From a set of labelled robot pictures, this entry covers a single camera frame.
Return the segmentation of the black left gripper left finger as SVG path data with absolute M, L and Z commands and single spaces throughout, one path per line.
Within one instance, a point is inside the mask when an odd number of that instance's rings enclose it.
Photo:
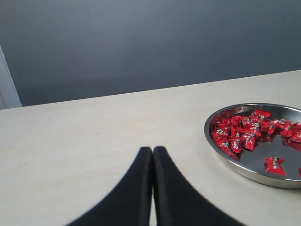
M 153 188 L 153 154 L 141 147 L 119 183 L 70 226 L 148 226 Z

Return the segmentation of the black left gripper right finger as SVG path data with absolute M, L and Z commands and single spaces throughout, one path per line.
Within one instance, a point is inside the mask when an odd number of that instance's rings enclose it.
M 204 198 L 183 176 L 167 149 L 153 150 L 154 201 L 158 226 L 242 226 Z

